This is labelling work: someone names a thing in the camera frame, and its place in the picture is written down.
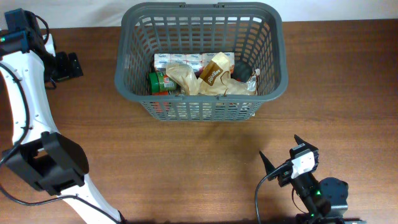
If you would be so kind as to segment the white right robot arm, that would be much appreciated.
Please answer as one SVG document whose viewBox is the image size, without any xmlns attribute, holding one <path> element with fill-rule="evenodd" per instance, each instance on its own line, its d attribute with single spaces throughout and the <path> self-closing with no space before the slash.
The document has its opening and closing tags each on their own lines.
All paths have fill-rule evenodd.
<svg viewBox="0 0 398 224">
<path fill-rule="evenodd" d="M 307 209 L 295 216 L 295 223 L 365 223 L 359 218 L 343 217 L 348 210 L 348 183 L 334 177 L 318 181 L 313 173 L 319 165 L 319 149 L 298 135 L 294 139 L 297 145 L 289 150 L 290 158 L 278 167 L 274 167 L 264 153 L 259 153 L 266 176 L 260 180 L 254 193 L 257 222 L 262 222 L 258 207 L 259 189 L 265 180 L 277 179 L 280 187 L 291 185 L 291 196 L 297 195 Z"/>
</svg>

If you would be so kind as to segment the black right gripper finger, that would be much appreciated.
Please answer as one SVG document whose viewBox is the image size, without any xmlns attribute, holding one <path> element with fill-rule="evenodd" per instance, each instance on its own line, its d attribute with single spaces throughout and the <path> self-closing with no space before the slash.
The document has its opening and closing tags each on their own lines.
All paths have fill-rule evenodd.
<svg viewBox="0 0 398 224">
<path fill-rule="evenodd" d="M 264 163 L 267 180 L 271 181 L 275 179 L 277 174 L 277 169 L 272 165 L 271 161 L 264 155 L 262 151 L 259 151 L 259 154 Z"/>
<path fill-rule="evenodd" d="M 318 152 L 318 148 L 315 147 L 314 145 L 304 141 L 301 137 L 298 135 L 294 135 L 295 142 L 297 143 L 297 146 L 294 147 L 294 152 L 304 152 L 304 151 L 312 151 L 312 152 Z"/>
</svg>

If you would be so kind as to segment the brown white snack bag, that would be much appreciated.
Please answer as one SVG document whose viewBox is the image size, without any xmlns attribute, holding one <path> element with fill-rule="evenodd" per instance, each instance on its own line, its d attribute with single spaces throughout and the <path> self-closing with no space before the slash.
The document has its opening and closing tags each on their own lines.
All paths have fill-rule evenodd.
<svg viewBox="0 0 398 224">
<path fill-rule="evenodd" d="M 260 69 L 252 72 L 247 82 L 231 77 L 231 61 L 223 52 L 216 54 L 198 78 L 201 95 L 256 95 Z"/>
</svg>

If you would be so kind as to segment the white tissue multipack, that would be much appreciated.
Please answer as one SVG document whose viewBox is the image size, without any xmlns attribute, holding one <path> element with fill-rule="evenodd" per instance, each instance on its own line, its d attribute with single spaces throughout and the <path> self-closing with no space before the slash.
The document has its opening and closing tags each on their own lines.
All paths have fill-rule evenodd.
<svg viewBox="0 0 398 224">
<path fill-rule="evenodd" d="M 215 55 L 216 53 L 155 54 L 153 66 L 156 71 L 165 71 L 170 63 L 187 64 L 193 68 L 195 75 L 199 76 Z"/>
</svg>

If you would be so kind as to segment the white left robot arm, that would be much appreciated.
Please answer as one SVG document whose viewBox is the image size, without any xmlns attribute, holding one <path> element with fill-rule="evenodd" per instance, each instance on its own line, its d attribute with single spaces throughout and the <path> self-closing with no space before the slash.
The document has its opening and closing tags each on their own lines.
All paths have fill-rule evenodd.
<svg viewBox="0 0 398 224">
<path fill-rule="evenodd" d="M 49 202 L 64 201 L 87 223 L 124 223 L 121 212 L 100 194 L 89 175 L 83 148 L 60 134 L 47 90 L 83 75 L 74 53 L 57 52 L 44 20 L 33 12 L 5 13 L 1 36 L 1 75 L 12 112 L 12 147 L 1 154 L 8 167 Z"/>
</svg>

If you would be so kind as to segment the green lid pesto jar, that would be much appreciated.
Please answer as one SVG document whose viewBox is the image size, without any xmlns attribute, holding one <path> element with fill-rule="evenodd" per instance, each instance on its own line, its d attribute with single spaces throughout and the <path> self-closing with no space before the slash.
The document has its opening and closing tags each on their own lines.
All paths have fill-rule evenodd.
<svg viewBox="0 0 398 224">
<path fill-rule="evenodd" d="M 164 72 L 152 72 L 148 76 L 150 92 L 160 93 L 174 91 L 177 89 L 177 83 L 168 77 Z"/>
</svg>

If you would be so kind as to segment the beige paper pouch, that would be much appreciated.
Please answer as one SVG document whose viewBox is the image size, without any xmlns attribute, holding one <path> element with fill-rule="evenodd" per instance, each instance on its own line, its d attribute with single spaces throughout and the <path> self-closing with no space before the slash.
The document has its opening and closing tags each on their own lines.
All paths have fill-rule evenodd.
<svg viewBox="0 0 398 224">
<path fill-rule="evenodd" d="M 187 64 L 170 63 L 166 66 L 166 75 L 180 85 L 186 95 L 199 94 L 200 82 L 193 68 Z"/>
</svg>

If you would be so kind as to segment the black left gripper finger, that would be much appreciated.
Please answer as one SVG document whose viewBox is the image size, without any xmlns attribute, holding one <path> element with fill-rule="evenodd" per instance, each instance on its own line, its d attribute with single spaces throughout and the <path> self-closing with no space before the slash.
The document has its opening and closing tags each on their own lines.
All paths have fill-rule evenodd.
<svg viewBox="0 0 398 224">
<path fill-rule="evenodd" d="M 72 52 L 72 53 L 68 54 L 68 58 L 70 61 L 70 66 L 71 66 L 71 77 L 78 78 L 78 77 L 83 76 L 83 70 L 78 61 L 77 54 L 75 52 Z"/>
<path fill-rule="evenodd" d="M 71 79 L 72 69 L 68 55 L 65 52 L 57 52 L 55 58 L 57 61 L 57 74 L 55 80 L 57 82 L 62 82 Z"/>
</svg>

